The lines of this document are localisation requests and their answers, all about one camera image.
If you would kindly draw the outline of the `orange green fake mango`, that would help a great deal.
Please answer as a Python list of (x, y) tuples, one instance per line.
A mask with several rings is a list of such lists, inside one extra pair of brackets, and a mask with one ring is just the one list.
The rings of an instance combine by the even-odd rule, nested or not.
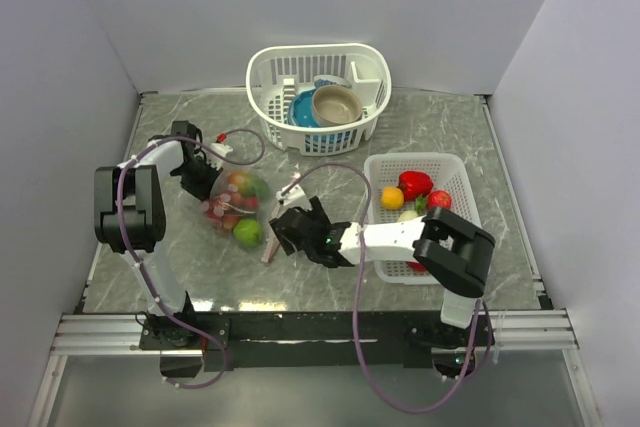
[(256, 197), (266, 200), (270, 195), (270, 188), (265, 180), (247, 171), (234, 171), (227, 177), (229, 185), (234, 185), (244, 197)]

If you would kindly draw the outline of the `clear zip top bag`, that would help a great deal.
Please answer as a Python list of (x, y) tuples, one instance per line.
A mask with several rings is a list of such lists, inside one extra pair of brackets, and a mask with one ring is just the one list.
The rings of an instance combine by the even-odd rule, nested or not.
[(267, 181), (254, 170), (225, 168), (198, 209), (218, 235), (233, 240), (245, 251), (261, 251), (262, 263), (272, 262), (280, 241), (270, 221), (284, 207)]

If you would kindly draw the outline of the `green fake fruit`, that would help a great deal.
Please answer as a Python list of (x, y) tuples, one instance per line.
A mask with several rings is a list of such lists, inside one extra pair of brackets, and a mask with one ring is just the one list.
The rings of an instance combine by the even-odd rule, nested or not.
[(243, 218), (233, 228), (236, 241), (244, 247), (257, 247), (263, 238), (263, 231), (258, 220)]

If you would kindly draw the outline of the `orange fake fruit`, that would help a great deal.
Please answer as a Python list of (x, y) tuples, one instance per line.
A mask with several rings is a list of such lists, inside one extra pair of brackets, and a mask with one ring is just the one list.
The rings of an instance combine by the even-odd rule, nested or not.
[(399, 210), (404, 206), (404, 193), (399, 187), (384, 187), (380, 205), (386, 210)]

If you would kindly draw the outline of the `red fake bell pepper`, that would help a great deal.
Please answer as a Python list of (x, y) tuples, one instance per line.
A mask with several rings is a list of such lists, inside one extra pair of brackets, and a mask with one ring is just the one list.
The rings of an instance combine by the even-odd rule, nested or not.
[(414, 201), (419, 196), (428, 196), (434, 187), (431, 177), (421, 171), (404, 171), (398, 177), (398, 188), (402, 191), (404, 200)]

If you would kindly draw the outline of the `white fake radish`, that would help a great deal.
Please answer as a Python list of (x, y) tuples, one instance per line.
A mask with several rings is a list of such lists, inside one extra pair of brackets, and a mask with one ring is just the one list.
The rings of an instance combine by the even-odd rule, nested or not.
[(397, 218), (397, 221), (406, 222), (422, 216), (426, 210), (427, 202), (428, 202), (428, 199), (425, 196), (419, 195), (414, 200), (413, 206), (409, 210), (404, 211)]

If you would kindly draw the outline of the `red fake tomato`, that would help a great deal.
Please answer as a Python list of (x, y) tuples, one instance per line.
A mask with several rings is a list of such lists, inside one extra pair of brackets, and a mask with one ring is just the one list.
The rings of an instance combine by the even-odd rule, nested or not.
[(427, 198), (427, 210), (433, 208), (450, 209), (453, 204), (451, 195), (445, 190), (433, 190)]

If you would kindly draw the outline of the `red fake fruit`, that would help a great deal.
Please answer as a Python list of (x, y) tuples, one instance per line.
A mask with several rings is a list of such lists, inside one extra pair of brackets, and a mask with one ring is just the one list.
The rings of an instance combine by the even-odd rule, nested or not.
[(415, 272), (427, 272), (427, 268), (418, 262), (408, 262), (407, 265)]

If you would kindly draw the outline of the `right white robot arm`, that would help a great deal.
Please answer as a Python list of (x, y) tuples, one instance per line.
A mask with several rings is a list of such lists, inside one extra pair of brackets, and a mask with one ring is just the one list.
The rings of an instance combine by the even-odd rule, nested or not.
[(436, 207), (426, 215), (396, 223), (332, 223), (318, 198), (310, 208), (286, 209), (270, 227), (288, 255), (302, 252), (327, 268), (366, 262), (414, 262), (444, 288), (439, 337), (460, 345), (472, 331), (472, 316), (484, 296), (496, 241), (481, 227)]

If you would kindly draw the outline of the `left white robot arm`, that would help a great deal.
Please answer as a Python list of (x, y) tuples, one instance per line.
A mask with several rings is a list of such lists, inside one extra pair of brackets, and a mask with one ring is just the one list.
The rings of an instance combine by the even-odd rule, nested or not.
[(202, 131), (175, 121), (168, 136), (155, 136), (141, 161), (100, 167), (94, 173), (94, 231), (97, 240), (126, 260), (147, 299), (143, 324), (152, 336), (175, 348), (208, 338), (196, 322), (187, 291), (169, 265), (162, 240), (166, 213), (161, 181), (178, 177), (184, 191), (209, 198), (222, 169), (201, 148)]

